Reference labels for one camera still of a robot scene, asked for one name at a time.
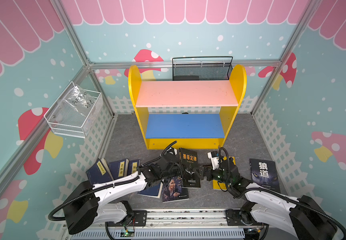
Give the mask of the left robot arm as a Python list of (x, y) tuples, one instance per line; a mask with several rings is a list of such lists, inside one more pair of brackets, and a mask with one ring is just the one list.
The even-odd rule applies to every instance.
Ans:
[(163, 180), (181, 176), (184, 165), (179, 157), (168, 154), (154, 163), (144, 164), (127, 177), (92, 185), (82, 182), (63, 202), (68, 233), (78, 234), (98, 222), (129, 222), (131, 207), (120, 202), (113, 213), (105, 213), (105, 205), (123, 196), (157, 186)]

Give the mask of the yellow cartoon boy book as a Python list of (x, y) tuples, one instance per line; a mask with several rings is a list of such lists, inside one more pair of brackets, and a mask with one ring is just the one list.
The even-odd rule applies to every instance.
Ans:
[(235, 157), (223, 157), (220, 160), (219, 168), (213, 171), (213, 189), (221, 190), (223, 192), (227, 191), (227, 187), (224, 183), (226, 181), (226, 174), (224, 174), (224, 168), (228, 167), (228, 163), (230, 163), (230, 159), (232, 160), (232, 165), (236, 164)]

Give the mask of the purple old man book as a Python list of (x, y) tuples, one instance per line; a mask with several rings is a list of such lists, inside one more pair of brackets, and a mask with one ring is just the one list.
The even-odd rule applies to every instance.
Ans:
[(182, 177), (164, 179), (162, 200), (163, 203), (189, 199), (189, 191), (183, 188)]

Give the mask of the black Murphy's law book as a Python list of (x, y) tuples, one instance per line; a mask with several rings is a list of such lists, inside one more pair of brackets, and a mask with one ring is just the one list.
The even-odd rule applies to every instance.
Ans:
[[(195, 151), (180, 148), (180, 163), (181, 167), (192, 168), (195, 171), (195, 168), (199, 167), (198, 163), (198, 154)], [(183, 180), (183, 188), (200, 188), (201, 181), (196, 175), (195, 180)]]

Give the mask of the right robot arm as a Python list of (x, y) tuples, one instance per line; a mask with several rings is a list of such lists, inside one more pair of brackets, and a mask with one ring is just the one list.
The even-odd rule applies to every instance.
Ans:
[(225, 184), (226, 191), (235, 199), (246, 200), (240, 209), (246, 225), (251, 221), (266, 224), (299, 240), (331, 240), (336, 235), (339, 223), (326, 215), (312, 198), (293, 198), (261, 187), (242, 177), (232, 158), (218, 162), (217, 168), (201, 166), (194, 168), (194, 172), (202, 180)]

